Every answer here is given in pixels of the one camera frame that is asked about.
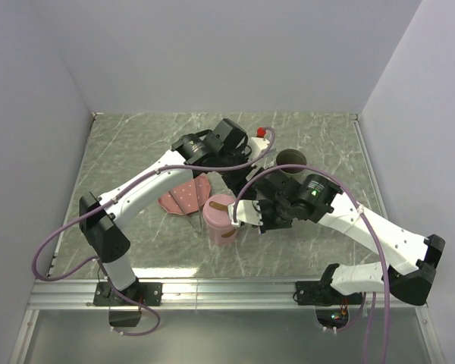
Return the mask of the pink round lid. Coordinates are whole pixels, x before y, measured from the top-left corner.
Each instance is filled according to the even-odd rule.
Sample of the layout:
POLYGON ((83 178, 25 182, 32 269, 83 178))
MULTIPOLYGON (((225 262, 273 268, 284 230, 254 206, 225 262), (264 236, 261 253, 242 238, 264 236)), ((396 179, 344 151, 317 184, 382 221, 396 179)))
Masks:
POLYGON ((216 194, 208 198, 203 206, 202 215, 211 228, 231 228, 228 206, 235 202, 235 198, 226 194, 216 194))

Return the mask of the metal kitchen tongs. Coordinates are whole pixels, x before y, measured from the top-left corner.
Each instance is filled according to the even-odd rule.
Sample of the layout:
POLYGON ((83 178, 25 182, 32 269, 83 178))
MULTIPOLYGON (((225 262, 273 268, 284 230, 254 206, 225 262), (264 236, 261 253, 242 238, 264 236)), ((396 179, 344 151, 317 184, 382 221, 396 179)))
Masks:
POLYGON ((190 226, 193 228, 194 233, 196 235, 200 235, 203 232, 203 217, 202 217, 202 204, 201 204, 201 194, 199 192, 199 187, 196 182, 193 183, 195 187, 195 194, 194 196, 196 197, 196 211, 195 212, 190 212, 190 213, 185 213, 185 217, 190 224, 190 226))

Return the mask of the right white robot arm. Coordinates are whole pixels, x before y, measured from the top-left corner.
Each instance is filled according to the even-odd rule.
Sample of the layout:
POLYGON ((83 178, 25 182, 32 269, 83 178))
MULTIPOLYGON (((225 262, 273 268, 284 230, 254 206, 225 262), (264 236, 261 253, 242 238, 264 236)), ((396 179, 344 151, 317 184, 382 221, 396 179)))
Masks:
POLYGON ((342 233, 380 259, 359 265, 332 263, 319 280, 296 282, 299 305, 359 304, 363 293, 389 293, 413 306, 426 303, 445 247, 442 237, 424 237, 395 225, 354 203, 340 185, 319 174, 299 182, 274 171, 253 187, 262 196, 257 207, 262 233, 310 221, 342 233))

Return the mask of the pink cylindrical lunch container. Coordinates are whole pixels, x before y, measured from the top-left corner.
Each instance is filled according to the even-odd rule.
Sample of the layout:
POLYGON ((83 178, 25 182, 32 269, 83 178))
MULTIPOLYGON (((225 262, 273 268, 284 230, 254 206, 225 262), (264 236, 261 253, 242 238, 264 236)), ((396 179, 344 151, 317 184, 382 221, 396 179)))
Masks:
POLYGON ((222 228, 208 226, 209 242, 216 246, 232 244, 237 239, 237 232, 238 230, 232 226, 222 228))

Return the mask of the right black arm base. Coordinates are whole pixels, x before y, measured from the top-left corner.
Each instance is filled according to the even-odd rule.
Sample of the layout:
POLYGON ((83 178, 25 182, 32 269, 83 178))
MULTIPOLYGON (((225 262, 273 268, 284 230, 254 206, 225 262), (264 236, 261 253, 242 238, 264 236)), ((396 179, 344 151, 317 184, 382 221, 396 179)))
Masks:
POLYGON ((323 331, 344 331, 362 317, 366 295, 345 295, 321 281, 296 281, 293 301, 298 306, 313 306, 323 331))

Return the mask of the grey cylindrical lunch container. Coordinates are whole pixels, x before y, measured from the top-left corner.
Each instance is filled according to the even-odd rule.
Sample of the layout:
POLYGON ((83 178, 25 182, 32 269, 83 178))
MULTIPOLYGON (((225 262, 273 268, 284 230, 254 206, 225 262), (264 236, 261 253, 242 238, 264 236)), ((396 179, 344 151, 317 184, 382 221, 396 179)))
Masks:
POLYGON ((297 149, 283 149, 275 158, 275 164, 277 166, 284 165, 281 169, 288 177, 292 177, 294 180, 302 183, 305 179, 306 156, 297 149))

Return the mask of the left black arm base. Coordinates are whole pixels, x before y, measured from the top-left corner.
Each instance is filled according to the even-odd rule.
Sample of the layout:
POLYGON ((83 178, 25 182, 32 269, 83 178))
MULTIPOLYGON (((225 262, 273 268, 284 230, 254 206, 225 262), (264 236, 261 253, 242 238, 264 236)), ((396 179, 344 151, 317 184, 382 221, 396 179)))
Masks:
POLYGON ((113 328, 135 328, 142 316, 142 309, 160 306, 163 284, 160 282, 139 282, 116 292, 107 281, 96 285, 93 297, 94 307, 107 307, 108 321, 113 328))

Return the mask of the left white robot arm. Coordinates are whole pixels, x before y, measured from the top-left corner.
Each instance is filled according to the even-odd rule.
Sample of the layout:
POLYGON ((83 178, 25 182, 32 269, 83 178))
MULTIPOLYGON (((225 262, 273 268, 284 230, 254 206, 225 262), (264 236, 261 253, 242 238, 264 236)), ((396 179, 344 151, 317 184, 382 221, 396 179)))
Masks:
POLYGON ((248 136, 228 118, 212 130, 183 135, 159 160, 119 187, 80 198, 80 231, 93 248, 121 305, 143 298, 138 277, 128 258, 130 241, 123 229, 132 218, 165 193, 202 173, 219 173, 233 193, 246 185, 255 162, 266 153, 269 140, 262 133, 248 136))

